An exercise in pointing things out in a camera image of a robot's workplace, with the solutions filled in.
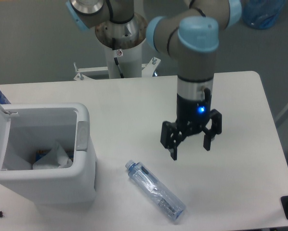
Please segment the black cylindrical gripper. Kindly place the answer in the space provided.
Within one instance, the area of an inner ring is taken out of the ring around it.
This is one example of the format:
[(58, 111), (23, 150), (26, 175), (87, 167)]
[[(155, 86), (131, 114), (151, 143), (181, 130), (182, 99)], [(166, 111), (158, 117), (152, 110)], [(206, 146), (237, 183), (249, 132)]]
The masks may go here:
[[(222, 114), (211, 106), (211, 91), (204, 89), (203, 100), (188, 100), (177, 94), (177, 119), (175, 122), (163, 121), (160, 142), (168, 149), (171, 158), (177, 160), (177, 147), (188, 136), (205, 133), (203, 147), (211, 148), (211, 141), (222, 133)], [(211, 127), (206, 127), (209, 119)]]

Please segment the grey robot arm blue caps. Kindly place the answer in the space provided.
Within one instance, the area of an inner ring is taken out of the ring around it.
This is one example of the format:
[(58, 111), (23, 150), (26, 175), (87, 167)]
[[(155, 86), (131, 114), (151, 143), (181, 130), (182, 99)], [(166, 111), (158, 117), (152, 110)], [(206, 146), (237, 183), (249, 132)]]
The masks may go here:
[(203, 146), (222, 132), (222, 114), (211, 108), (219, 32), (241, 17), (238, 0), (192, 0), (188, 9), (173, 17), (145, 21), (131, 0), (69, 0), (66, 7), (81, 30), (94, 28), (109, 51), (110, 78), (142, 76), (141, 53), (147, 42), (154, 50), (177, 61), (176, 121), (164, 121), (161, 144), (177, 159), (185, 138), (204, 133)]

